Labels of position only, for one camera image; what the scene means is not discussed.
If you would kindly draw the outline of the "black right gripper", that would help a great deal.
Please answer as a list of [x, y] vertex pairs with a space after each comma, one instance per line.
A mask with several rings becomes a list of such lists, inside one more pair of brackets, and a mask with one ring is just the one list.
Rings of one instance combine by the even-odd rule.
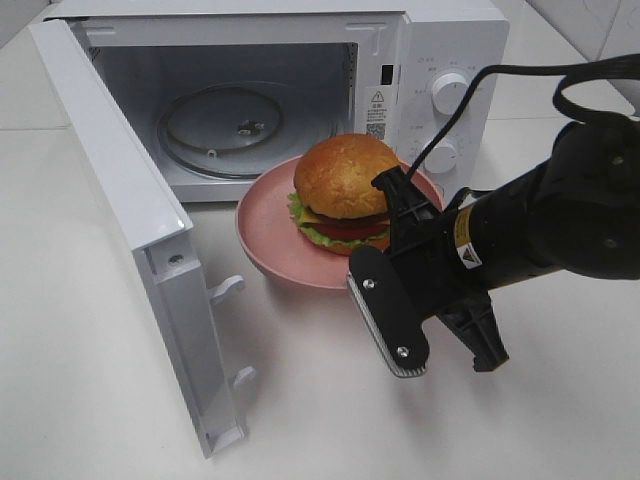
[[483, 215], [491, 204], [465, 207], [454, 199], [440, 211], [400, 167], [377, 175], [390, 216], [387, 303], [400, 317], [437, 318], [473, 354], [476, 372], [492, 372], [509, 355], [489, 288], [489, 249]]

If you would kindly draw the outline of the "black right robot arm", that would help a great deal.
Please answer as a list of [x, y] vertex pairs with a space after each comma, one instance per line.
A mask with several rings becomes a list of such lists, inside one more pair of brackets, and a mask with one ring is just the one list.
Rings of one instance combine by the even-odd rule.
[[607, 280], [639, 276], [639, 130], [572, 122], [548, 160], [491, 191], [461, 189], [435, 208], [393, 168], [373, 182], [386, 197], [384, 267], [410, 303], [407, 319], [374, 320], [399, 377], [425, 372], [422, 322], [435, 316], [470, 350], [478, 372], [507, 359], [491, 290], [558, 270]]

